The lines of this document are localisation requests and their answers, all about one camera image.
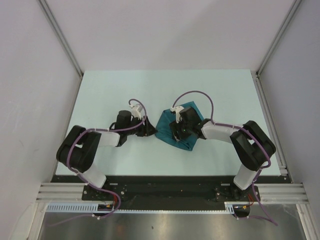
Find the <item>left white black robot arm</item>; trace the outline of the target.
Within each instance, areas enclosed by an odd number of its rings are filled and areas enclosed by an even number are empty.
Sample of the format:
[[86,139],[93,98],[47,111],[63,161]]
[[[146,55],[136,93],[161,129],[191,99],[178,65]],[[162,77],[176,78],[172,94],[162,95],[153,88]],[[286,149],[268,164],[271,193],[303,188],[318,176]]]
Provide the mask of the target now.
[[110,196],[111,188],[105,184],[107,177],[94,164],[99,147],[121,147],[128,136],[149,137],[157,132],[148,117],[139,110],[121,110],[108,131],[88,131],[72,127],[56,153],[56,160],[93,185],[93,194],[100,200]]

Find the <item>teal satin napkin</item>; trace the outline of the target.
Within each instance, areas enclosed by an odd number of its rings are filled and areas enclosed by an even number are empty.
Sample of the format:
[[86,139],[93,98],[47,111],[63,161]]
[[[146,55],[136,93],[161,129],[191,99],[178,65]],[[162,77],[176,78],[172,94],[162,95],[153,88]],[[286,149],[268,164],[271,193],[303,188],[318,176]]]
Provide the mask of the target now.
[[[180,112],[180,121],[199,121],[201,123],[204,120],[204,117],[193,101],[184,103],[180,106],[184,107],[184,110]],[[169,124],[173,121],[176,121],[176,115],[172,114],[170,109],[164,110],[156,125],[157,133],[155,134],[155,136],[159,140],[173,147],[186,151],[192,151],[197,140],[190,137],[187,140],[176,141],[169,126]]]

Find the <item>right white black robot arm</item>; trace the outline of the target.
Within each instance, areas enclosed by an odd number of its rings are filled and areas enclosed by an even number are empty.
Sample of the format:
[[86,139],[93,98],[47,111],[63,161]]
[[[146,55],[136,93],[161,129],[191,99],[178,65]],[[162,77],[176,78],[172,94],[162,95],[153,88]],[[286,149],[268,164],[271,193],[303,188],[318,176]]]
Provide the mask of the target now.
[[170,108],[175,120],[169,124],[177,141],[190,136],[203,140],[217,140],[233,145],[240,168],[230,188],[231,196],[242,201],[249,194],[249,187],[258,179],[263,169],[271,166],[271,157],[276,147],[255,121],[243,125],[231,125],[215,122],[209,118],[201,119],[191,107],[177,106]]

